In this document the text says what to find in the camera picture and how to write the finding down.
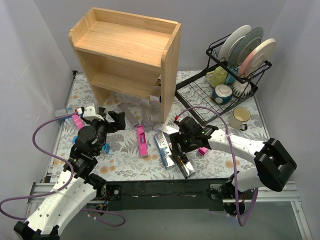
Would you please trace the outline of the silver black gold toothpaste box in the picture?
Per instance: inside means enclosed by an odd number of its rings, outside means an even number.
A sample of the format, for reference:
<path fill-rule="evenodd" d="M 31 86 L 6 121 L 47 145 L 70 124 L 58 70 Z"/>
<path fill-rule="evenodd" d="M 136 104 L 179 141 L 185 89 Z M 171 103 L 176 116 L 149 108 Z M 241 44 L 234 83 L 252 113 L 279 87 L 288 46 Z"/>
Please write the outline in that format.
<path fill-rule="evenodd" d="M 152 91 L 149 95 L 150 101 L 161 103 L 161 87 L 160 86 L 154 86 L 152 88 Z"/>

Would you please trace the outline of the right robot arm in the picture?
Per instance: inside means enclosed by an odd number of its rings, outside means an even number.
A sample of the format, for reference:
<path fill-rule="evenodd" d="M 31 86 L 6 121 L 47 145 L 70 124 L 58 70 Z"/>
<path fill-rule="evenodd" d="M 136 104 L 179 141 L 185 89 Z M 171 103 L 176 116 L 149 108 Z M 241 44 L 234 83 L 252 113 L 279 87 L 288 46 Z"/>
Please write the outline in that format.
<path fill-rule="evenodd" d="M 179 130 L 169 136 L 173 156 L 181 157 L 205 147 L 233 154 L 254 165 L 254 168 L 234 174 L 225 183 L 227 195 L 232 199 L 260 187 L 280 192 L 297 169 L 296 162 L 275 138 L 260 141 L 230 135 L 216 126 L 202 127 L 189 116 L 176 124 Z"/>

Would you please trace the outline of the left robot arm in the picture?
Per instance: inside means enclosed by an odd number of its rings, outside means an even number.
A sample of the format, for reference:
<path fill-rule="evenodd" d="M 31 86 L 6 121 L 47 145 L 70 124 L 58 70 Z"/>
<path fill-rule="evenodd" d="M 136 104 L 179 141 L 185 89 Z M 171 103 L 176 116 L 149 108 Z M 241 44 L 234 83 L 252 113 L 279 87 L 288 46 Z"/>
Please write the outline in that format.
<path fill-rule="evenodd" d="M 40 206 L 27 219 L 18 221 L 14 232 L 21 240 L 58 240 L 68 223 L 89 201 L 107 196 L 107 182 L 92 171 L 97 157 L 107 150 L 108 134 L 126 128 L 125 113 L 87 105 L 76 109 L 85 126 L 81 127 L 71 147 L 68 161 Z"/>

